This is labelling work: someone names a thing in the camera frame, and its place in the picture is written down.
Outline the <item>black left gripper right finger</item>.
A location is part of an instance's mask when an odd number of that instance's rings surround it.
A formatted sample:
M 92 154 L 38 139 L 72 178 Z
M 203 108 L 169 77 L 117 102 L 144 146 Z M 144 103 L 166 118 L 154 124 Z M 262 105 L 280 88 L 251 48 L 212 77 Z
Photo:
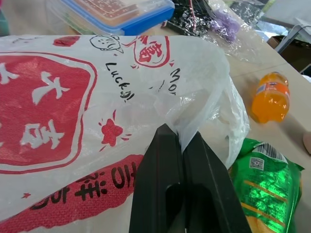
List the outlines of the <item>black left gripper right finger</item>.
M 167 188 L 167 233 L 252 233 L 225 165 L 196 133 Z

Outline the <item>green snack packet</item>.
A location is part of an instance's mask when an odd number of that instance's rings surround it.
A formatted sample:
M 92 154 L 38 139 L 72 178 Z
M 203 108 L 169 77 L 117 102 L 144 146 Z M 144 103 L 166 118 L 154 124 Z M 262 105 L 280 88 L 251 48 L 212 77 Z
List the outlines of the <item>green snack packet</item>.
M 296 233 L 302 171 L 270 144 L 244 139 L 229 174 L 252 233 Z

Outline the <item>white metal frame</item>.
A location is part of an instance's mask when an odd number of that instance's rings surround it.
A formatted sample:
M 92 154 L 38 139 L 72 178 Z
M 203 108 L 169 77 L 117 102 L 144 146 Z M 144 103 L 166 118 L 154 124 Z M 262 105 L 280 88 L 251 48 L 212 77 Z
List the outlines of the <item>white metal frame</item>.
M 311 34 L 306 31 L 306 29 L 311 28 L 311 25 L 295 25 L 286 37 L 284 37 L 278 46 L 276 46 L 275 51 L 281 54 L 292 42 L 293 40 L 302 32 L 305 32 L 309 37 Z

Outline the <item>clear bag with purple items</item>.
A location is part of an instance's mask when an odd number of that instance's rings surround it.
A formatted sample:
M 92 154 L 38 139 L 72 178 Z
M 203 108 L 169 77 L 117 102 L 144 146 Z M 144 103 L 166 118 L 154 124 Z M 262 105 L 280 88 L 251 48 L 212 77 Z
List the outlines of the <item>clear bag with purple items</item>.
M 208 0 L 215 14 L 208 34 L 200 37 L 222 48 L 226 55 L 241 61 L 261 64 L 267 59 L 262 45 L 268 35 L 286 29 L 263 21 L 276 0 Z

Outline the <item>white red-printed plastic bag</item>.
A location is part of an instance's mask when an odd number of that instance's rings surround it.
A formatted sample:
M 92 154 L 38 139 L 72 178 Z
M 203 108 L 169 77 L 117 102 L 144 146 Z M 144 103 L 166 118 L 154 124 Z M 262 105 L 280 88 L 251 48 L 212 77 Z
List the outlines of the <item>white red-printed plastic bag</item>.
M 0 233 L 128 233 L 163 124 L 232 165 L 250 126 L 229 72 L 193 36 L 0 38 Z

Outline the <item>brown cardboard box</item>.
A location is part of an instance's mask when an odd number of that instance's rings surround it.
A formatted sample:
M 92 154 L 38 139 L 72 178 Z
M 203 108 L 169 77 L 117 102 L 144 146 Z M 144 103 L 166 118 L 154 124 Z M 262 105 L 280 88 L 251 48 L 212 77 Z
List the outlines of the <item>brown cardboard box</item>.
M 285 35 L 276 35 L 272 36 L 268 39 L 267 44 L 272 47 L 274 50 L 276 50 L 277 46 L 286 39 L 287 36 Z

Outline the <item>black flat box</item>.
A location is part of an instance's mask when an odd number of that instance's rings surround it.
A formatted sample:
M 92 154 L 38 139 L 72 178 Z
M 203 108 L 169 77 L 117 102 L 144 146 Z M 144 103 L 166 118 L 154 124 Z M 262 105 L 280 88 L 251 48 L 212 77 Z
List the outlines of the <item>black flat box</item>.
M 164 24 L 179 35 L 203 37 L 208 34 L 215 14 L 208 0 L 172 0 L 173 16 Z

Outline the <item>orange soda plastic bottle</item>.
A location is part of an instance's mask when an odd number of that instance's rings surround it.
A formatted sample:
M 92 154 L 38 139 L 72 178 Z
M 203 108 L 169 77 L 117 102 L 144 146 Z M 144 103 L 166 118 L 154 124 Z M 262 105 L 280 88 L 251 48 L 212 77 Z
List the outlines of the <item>orange soda plastic bottle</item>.
M 258 123 L 282 122 L 290 107 L 288 79 L 279 72 L 265 75 L 259 82 L 251 111 Z

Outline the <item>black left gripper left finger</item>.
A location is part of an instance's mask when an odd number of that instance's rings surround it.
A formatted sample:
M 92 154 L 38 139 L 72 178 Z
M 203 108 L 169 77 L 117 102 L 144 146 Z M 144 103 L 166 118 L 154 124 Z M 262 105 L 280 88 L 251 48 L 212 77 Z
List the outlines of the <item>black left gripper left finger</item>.
M 185 233 L 185 189 L 178 136 L 160 126 L 138 166 L 129 233 Z

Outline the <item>blue-lidded clear plastic container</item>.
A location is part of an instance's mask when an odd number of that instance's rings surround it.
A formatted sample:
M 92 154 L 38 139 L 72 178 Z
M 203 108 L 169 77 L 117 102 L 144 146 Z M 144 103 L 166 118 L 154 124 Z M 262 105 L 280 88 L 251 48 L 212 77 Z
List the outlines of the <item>blue-lidded clear plastic container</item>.
M 45 0 L 47 22 L 58 35 L 149 34 L 174 13 L 172 0 Z

